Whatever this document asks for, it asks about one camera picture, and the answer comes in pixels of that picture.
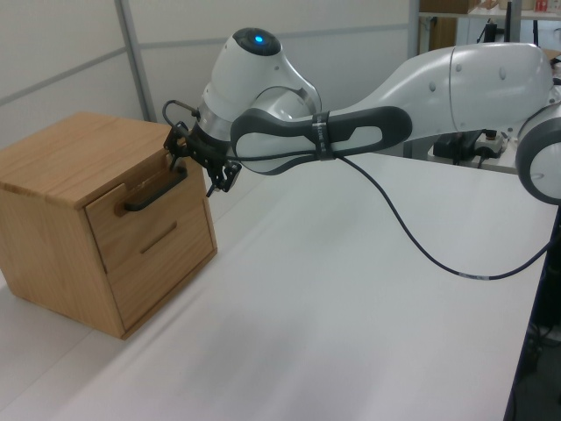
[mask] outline wooden box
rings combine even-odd
[[[0,151],[14,295],[125,338],[189,283],[217,243],[202,169],[169,171],[168,132],[79,113]]]
[[[481,0],[420,0],[419,11],[467,14],[479,3]]]

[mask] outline black handle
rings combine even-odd
[[[143,197],[137,203],[125,202],[123,203],[124,209],[129,212],[138,212],[142,211],[146,208],[149,204],[155,202],[160,197],[164,196],[169,190],[175,187],[177,184],[182,182],[187,178],[187,169],[184,167],[178,167],[176,169],[177,177],[175,177],[171,182],[166,184],[165,186],[161,187],[160,189],[156,190],[148,197]]]

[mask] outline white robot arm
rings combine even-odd
[[[240,169],[235,161],[277,175],[304,162],[493,128],[518,137],[516,166],[529,193],[559,205],[560,99],[539,48],[485,44],[419,55],[359,103],[321,112],[316,89],[291,66],[281,43],[267,31],[245,28],[218,56],[193,111],[193,130],[174,125],[170,137],[185,137],[186,145],[181,149],[168,138],[166,148],[192,156],[227,191]]]

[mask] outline white table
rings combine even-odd
[[[353,159],[461,271],[550,236],[557,208],[513,175]],[[216,230],[218,256],[125,342],[0,288],[0,419],[502,420],[543,259],[449,275],[341,162],[257,183]]]

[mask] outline wooden drawer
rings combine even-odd
[[[146,252],[135,253],[109,273],[125,329],[134,325],[211,252],[205,208],[191,207],[163,239]]]
[[[140,174],[86,206],[125,329],[214,249],[202,172],[192,160],[187,161],[187,174],[143,210],[125,210],[124,203],[150,196],[176,176],[170,175],[165,160],[155,158]]]
[[[170,175],[165,157],[154,157],[123,183],[86,206],[108,274],[127,260],[149,251],[176,230],[179,219],[184,219],[187,212],[202,206],[201,200],[193,200],[193,197],[204,196],[202,172],[192,160],[186,163],[187,179],[143,210],[126,211],[124,204],[136,202],[145,191],[149,195],[150,190],[161,187],[176,176]]]

